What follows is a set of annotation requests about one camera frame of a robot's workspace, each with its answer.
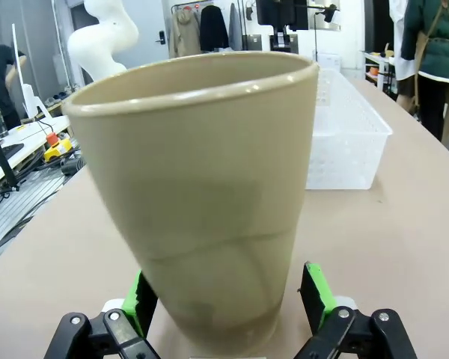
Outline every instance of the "cup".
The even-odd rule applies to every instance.
[[[297,55],[199,55],[95,82],[64,104],[144,276],[214,355],[245,355],[275,329],[317,76]]]

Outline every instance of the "beige tabletop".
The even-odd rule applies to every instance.
[[[311,260],[364,313],[395,309],[420,359],[449,359],[449,153],[383,93],[356,86],[394,134],[371,190],[307,192],[281,321],[257,354],[293,358],[309,338],[296,289]],[[42,358],[65,313],[96,316],[137,270],[82,170],[0,258],[0,358]],[[161,306],[148,338],[163,359],[199,354]]]

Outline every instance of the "person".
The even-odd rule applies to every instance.
[[[20,117],[13,106],[9,93],[18,71],[15,67],[12,67],[7,73],[7,65],[13,65],[15,63],[14,59],[15,54],[12,48],[6,45],[0,45],[0,110],[8,129],[12,129],[21,124]],[[20,66],[22,67],[25,62],[25,55],[19,52]]]
[[[449,88],[449,0],[409,0],[401,56],[416,60],[419,117],[440,141]]]
[[[389,0],[389,16],[394,23],[394,69],[397,80],[397,104],[407,112],[412,110],[414,92],[414,60],[405,60],[401,56],[404,35],[404,15],[408,0]]]

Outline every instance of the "white shirt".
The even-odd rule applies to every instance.
[[[404,15],[406,14],[408,0],[389,0],[389,16],[394,22],[394,67],[398,81],[407,79],[416,74],[414,60],[401,58],[403,45]]]

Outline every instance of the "white plastic basket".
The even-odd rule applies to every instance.
[[[306,189],[369,189],[391,134],[344,76],[321,69]]]

